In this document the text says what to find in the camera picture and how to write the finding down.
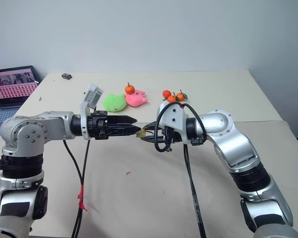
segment laptop keyboard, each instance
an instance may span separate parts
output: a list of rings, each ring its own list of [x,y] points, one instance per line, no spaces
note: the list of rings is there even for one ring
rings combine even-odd
[[[14,116],[18,109],[13,110],[0,110],[0,122],[4,122],[6,119]]]

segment white table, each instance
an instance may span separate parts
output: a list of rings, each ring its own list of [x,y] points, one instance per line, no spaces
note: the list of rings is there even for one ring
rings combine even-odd
[[[43,111],[74,111],[89,83],[109,93],[123,93],[126,82],[146,91],[149,102],[128,107],[120,115],[152,122],[161,92],[180,88],[200,114],[220,108],[232,113],[237,128],[254,144],[294,214],[298,231],[298,142],[286,122],[260,90],[247,70],[179,73],[49,74],[18,111],[31,116]],[[102,102],[98,109],[103,109]],[[0,156],[3,140],[0,138]],[[82,165],[86,141],[68,141]],[[198,228],[182,144],[170,153],[155,151],[153,144],[135,136],[92,140],[85,179],[85,206],[81,237],[196,238]],[[231,177],[218,160],[211,143],[189,146],[193,179],[209,238],[251,238]],[[48,212],[33,224],[34,236],[69,237],[77,213],[78,176],[61,141],[49,142],[44,152],[49,189]]]

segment green toy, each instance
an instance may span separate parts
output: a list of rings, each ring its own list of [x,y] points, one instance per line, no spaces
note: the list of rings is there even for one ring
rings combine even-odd
[[[124,109],[127,105],[125,94],[109,94],[104,100],[104,108],[109,112],[118,112]]]

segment red tape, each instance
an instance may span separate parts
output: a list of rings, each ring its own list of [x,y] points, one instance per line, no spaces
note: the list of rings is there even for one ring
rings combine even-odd
[[[79,199],[78,206],[80,209],[87,211],[87,209],[84,206],[83,200],[84,200],[84,185],[80,186],[80,193],[77,196],[77,199]]]

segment white wall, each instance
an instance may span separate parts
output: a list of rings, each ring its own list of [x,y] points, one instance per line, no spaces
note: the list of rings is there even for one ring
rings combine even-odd
[[[27,64],[42,78],[247,68],[298,135],[298,0],[0,0],[0,68]]]

